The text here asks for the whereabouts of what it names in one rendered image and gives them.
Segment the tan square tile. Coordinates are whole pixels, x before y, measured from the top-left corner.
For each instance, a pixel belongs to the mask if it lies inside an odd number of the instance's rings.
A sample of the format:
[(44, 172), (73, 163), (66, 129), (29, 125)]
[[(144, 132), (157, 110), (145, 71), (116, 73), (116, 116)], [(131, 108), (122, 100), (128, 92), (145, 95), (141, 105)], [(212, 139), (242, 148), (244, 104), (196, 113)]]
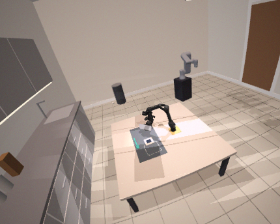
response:
[(149, 144), (151, 144), (151, 143), (154, 143), (154, 141), (152, 140), (152, 138), (145, 139), (144, 142), (145, 142), (146, 145), (149, 145)]

